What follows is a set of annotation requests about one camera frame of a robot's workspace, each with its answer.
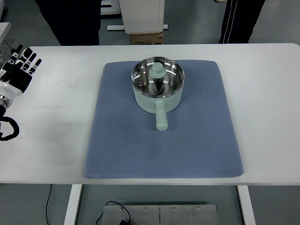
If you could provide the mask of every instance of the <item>saucepan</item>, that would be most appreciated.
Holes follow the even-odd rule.
[[[131,80],[138,105],[156,114],[156,127],[167,130],[166,113],[181,101],[184,72],[181,66],[165,57],[151,57],[140,61],[132,71]]]

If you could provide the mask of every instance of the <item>blue mat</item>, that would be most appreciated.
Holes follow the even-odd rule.
[[[106,64],[86,155],[86,178],[222,178],[243,173],[222,77],[213,61],[177,60],[185,73],[180,104],[156,129],[135,101],[137,61]]]

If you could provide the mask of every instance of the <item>black pants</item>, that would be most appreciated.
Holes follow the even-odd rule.
[[[61,45],[99,45],[101,0],[35,0]]]
[[[248,43],[265,0],[228,0],[219,44]]]

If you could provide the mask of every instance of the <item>gray floor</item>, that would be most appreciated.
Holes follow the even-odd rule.
[[[300,1],[267,0],[250,43],[296,43],[300,45]],[[215,44],[225,3],[213,0],[165,0],[165,44]],[[11,22],[7,39],[13,47],[59,45],[42,18],[34,0],[6,0],[2,22]],[[120,15],[105,16],[99,31],[101,45],[129,45],[123,31],[107,31],[107,25],[122,25]],[[46,224],[45,204],[50,185],[0,184],[0,225]],[[70,185],[54,185],[49,202],[50,224],[63,224]],[[300,187],[249,187],[257,225],[300,224]],[[237,196],[231,187],[85,186],[77,224],[94,224],[107,200],[141,202],[206,202],[219,205],[223,224],[240,224]]]

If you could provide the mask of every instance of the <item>glass lid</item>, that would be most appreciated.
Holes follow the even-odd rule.
[[[179,64],[165,57],[151,57],[139,62],[131,74],[134,88],[151,98],[175,94],[184,83]]]

